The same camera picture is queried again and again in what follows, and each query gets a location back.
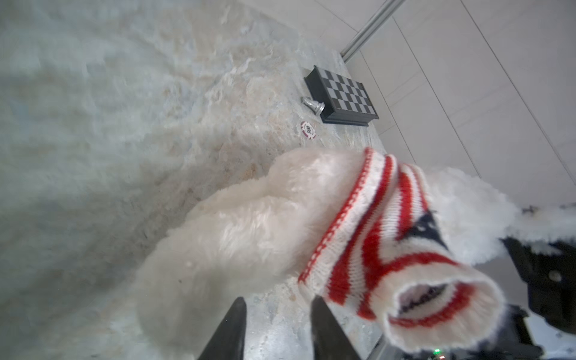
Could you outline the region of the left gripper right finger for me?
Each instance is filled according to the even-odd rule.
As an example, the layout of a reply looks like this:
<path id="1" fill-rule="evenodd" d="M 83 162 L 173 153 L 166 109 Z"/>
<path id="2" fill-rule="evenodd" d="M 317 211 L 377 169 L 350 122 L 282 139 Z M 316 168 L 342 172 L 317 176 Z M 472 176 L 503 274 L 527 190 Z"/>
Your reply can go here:
<path id="1" fill-rule="evenodd" d="M 315 360 L 360 360 L 359 354 L 320 296 L 316 296 L 311 303 L 310 324 Z"/>

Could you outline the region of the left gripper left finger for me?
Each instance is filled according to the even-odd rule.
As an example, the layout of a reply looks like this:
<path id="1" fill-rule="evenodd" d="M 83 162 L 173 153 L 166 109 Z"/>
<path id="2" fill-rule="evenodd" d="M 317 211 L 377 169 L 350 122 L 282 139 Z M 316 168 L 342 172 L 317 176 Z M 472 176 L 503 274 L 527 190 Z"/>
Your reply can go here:
<path id="1" fill-rule="evenodd" d="M 244 298 L 238 297 L 226 312 L 198 360 L 243 360 L 247 312 Z"/>

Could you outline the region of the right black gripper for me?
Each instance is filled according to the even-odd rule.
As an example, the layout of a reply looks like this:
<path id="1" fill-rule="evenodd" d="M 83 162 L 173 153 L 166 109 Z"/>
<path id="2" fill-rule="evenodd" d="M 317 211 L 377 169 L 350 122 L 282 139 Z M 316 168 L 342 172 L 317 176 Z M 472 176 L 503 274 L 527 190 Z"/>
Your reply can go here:
<path id="1" fill-rule="evenodd" d="M 529 309 L 555 329 L 575 333 L 575 246 L 552 243 L 558 254 L 533 253 L 515 238 L 502 240 L 522 281 Z"/>

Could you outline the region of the white teddy bear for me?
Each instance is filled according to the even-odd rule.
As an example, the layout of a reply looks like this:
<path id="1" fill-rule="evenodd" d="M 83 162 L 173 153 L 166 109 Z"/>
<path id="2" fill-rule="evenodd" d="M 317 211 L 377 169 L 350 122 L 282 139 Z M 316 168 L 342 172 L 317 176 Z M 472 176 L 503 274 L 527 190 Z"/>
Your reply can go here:
<path id="1" fill-rule="evenodd" d="M 234 299 L 298 280 L 350 194 L 364 151 L 297 148 L 277 157 L 267 175 L 199 202 L 136 273 L 142 331 L 196 355 Z M 575 243 L 572 204 L 521 208 L 458 169 L 421 171 L 443 241 L 476 270 L 504 254 L 508 237 L 535 254 Z"/>

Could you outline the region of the red white striped sweater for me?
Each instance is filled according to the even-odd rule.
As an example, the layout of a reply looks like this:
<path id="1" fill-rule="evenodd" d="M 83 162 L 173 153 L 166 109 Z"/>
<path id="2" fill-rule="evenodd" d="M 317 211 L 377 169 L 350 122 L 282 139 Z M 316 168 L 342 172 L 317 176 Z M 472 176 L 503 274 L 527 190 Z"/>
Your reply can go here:
<path id="1" fill-rule="evenodd" d="M 471 348 L 496 334 L 502 290 L 456 259 L 441 236 L 422 171 L 366 148 L 351 192 L 298 286 L 377 322 L 407 353 Z"/>

